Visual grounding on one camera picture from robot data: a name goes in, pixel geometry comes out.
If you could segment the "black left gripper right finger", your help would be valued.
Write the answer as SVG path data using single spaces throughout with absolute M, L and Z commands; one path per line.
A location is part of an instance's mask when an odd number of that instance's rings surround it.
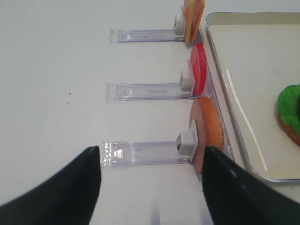
M 215 147 L 206 147 L 202 187 L 216 225 L 298 225 L 300 204 L 268 187 Z

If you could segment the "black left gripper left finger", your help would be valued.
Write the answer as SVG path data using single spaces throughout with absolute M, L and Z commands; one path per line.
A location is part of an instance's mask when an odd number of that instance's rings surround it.
M 101 187 L 99 147 L 88 147 L 51 178 L 0 207 L 2 225 L 88 225 Z

